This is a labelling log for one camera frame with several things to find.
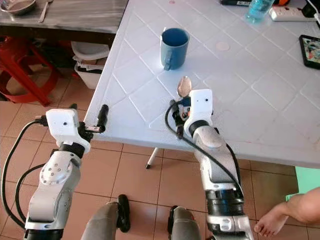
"table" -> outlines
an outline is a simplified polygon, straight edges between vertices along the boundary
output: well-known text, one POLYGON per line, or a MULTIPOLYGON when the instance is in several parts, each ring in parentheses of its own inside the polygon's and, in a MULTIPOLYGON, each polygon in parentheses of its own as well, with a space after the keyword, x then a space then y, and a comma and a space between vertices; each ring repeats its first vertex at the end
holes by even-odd
POLYGON ((0 11, 0 35, 112 45, 128 0, 54 0, 38 23, 46 0, 33 11, 12 16, 0 11))
POLYGON ((189 76, 195 89, 212 89, 213 125, 238 158, 319 168, 320 72, 303 65, 298 37, 320 30, 268 16, 249 24, 246 12, 215 0, 129 0, 85 117, 93 125, 109 105, 107 130, 96 139, 192 151, 164 122, 180 78, 189 76), (160 63, 165 27, 190 33, 177 70, 160 63))

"plastic bottle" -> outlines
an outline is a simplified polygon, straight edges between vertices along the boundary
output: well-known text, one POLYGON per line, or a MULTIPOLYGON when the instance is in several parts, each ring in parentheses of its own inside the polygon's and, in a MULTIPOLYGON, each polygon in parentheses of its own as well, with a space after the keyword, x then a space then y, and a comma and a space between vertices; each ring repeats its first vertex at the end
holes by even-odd
POLYGON ((245 18, 251 23, 261 22, 275 0, 252 0, 245 18))

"tiled floor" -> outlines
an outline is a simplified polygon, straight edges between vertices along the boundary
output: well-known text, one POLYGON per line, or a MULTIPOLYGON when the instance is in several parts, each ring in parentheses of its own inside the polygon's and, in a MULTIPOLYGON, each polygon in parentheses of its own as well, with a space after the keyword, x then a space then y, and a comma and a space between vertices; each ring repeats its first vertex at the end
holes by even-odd
MULTIPOLYGON (((93 91, 82 81, 66 77, 59 80, 52 92, 52 105, 38 103, 12 104, 0 101, 0 160, 5 158, 21 128, 35 116, 53 107, 66 108, 78 103, 79 118, 83 119, 93 91)), ((48 160, 54 139, 45 127, 32 126, 17 148, 7 176, 7 199, 13 212, 15 183, 28 168, 48 160)), ((117 240, 166 240, 167 219, 172 205, 189 208, 197 220, 202 238, 209 236, 206 228, 205 195, 199 164, 189 152, 159 151, 151 169, 144 168, 152 148, 122 143, 92 142, 92 150, 83 158, 81 180, 73 197, 70 216, 63 239, 80 239, 86 222, 105 202, 119 194, 130 199, 132 228, 128 233, 117 232, 117 240)), ((240 174, 245 194, 245 212, 252 226, 285 195, 297 192, 295 170, 291 166, 240 160, 240 174)), ((39 172, 30 174, 22 186, 21 205, 26 213, 29 199, 38 184, 39 172)), ((21 239, 23 231, 0 212, 0 240, 21 239)), ((254 235, 256 240, 263 237, 254 235)), ((307 227, 290 219, 275 240, 318 240, 320 225, 307 227)))

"mug handle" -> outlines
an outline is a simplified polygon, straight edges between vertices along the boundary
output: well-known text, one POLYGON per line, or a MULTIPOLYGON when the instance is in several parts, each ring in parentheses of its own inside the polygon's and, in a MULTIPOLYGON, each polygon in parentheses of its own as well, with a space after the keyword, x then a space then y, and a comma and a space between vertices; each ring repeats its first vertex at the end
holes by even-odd
POLYGON ((165 55, 165 59, 164 59, 164 70, 169 70, 170 69, 170 63, 171 63, 171 58, 172 58, 172 51, 168 51, 165 55))

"bare foot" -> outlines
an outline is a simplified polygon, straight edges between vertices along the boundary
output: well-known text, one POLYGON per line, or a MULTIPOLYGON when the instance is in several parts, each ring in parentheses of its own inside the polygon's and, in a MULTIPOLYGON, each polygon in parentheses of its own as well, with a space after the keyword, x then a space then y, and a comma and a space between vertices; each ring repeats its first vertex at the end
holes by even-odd
POLYGON ((282 202, 272 208, 254 226, 254 231, 264 237, 276 235, 288 219, 288 216, 284 214, 287 208, 286 204, 286 202, 282 202))

